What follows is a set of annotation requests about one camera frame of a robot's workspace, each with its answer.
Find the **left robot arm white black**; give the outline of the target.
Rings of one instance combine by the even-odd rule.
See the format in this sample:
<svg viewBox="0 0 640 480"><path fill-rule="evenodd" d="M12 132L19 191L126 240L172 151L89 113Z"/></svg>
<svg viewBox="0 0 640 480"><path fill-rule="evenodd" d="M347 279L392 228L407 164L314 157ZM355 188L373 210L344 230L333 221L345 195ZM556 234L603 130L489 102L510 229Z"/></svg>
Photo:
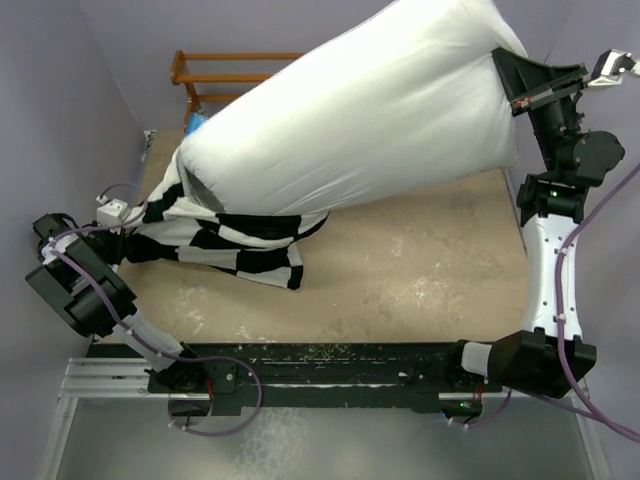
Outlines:
<svg viewBox="0 0 640 480"><path fill-rule="evenodd" d="M184 392L202 387L204 365L144 317L136 295L114 270L125 257L124 231L96 223L81 228L64 213L46 214L32 228L40 265L25 280L76 333L114 337L141 355L152 375Z"/></svg>

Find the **black white checkered pillowcase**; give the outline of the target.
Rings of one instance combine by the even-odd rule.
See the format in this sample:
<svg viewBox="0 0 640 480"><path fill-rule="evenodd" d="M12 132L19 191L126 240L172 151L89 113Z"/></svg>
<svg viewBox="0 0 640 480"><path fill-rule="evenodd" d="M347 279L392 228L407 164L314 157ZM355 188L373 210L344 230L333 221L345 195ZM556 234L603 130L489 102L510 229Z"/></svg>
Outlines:
<svg viewBox="0 0 640 480"><path fill-rule="evenodd" d="M131 263L171 260L200 264L238 278L288 290L300 288L304 266L297 242L329 214L255 216L211 211L194 196L193 176L176 156L147 197L142 219L126 234Z"/></svg>

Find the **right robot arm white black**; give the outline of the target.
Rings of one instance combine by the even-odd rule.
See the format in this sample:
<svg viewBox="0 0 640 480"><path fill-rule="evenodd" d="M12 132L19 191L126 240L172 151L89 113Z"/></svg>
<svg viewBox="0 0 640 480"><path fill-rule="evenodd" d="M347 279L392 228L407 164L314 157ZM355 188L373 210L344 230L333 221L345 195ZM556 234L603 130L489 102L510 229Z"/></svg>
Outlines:
<svg viewBox="0 0 640 480"><path fill-rule="evenodd" d="M529 174L516 205L529 265L522 327L492 343L466 342L445 366L446 383L467 391L480 376L503 387L559 399L596 364L583 340L575 302L575 256L586 226L589 191L624 158L618 138L581 129L577 105L584 90L618 86L639 63L620 50L605 51L592 71L582 64L549 66L505 49L492 59L513 115L526 114L545 170Z"/></svg>

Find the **white pillow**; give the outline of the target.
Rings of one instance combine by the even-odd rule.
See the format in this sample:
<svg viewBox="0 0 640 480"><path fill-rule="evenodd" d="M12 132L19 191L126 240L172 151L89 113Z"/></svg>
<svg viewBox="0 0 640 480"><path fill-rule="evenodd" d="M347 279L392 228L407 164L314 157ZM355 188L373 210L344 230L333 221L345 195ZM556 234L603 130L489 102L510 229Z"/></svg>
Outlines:
<svg viewBox="0 0 640 480"><path fill-rule="evenodd" d="M230 214L368 203L518 160L491 1L396 1L294 61L177 147L185 190Z"/></svg>

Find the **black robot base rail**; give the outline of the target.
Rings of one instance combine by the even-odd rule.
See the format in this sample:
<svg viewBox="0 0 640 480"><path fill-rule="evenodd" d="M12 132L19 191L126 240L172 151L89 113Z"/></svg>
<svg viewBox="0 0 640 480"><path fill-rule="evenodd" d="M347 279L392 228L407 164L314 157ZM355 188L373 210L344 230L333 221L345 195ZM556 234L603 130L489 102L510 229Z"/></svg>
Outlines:
<svg viewBox="0 0 640 480"><path fill-rule="evenodd" d="M215 415L245 407L399 408L415 413L480 411L478 390L494 393L460 365L460 343L204 343L180 378L151 374L153 393L201 394Z"/></svg>

